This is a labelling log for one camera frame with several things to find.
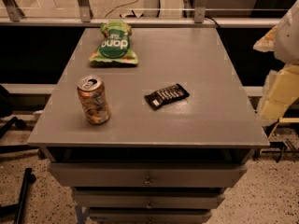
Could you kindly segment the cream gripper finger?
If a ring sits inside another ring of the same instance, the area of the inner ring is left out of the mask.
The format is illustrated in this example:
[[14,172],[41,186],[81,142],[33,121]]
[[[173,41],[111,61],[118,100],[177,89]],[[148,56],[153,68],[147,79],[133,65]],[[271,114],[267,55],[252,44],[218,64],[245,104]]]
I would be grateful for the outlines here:
[[299,65],[286,64],[281,70],[271,70],[263,85],[263,96],[257,106],[256,119],[270,126],[281,118],[299,98]]
[[260,52],[269,52],[274,50],[274,41],[277,32],[277,26],[274,26],[262,38],[255,42],[253,48]]

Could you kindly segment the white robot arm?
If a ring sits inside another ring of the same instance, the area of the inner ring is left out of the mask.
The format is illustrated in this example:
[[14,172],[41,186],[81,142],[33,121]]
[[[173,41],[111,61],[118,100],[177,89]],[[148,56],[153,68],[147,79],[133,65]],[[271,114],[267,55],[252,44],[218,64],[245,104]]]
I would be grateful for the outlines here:
[[273,51],[274,57],[285,63],[279,71],[269,72],[257,107],[258,122],[270,126],[299,98],[299,0],[253,48]]

